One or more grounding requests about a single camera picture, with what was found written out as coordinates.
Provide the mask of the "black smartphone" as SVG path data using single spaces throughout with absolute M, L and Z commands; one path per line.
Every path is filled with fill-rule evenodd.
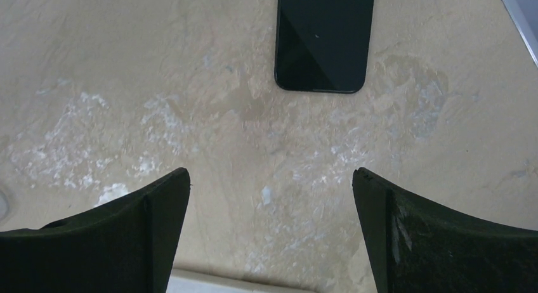
M 358 92 L 374 0 L 278 0 L 274 79 L 287 91 Z

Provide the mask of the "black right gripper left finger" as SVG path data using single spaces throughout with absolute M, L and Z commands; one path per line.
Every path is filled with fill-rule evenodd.
M 178 168 L 40 229 L 1 233 L 2 292 L 165 292 L 190 196 Z

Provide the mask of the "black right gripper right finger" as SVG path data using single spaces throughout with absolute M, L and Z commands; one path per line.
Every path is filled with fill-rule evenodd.
M 353 195 L 378 292 L 536 292 L 537 232 L 476 218 L 361 167 Z

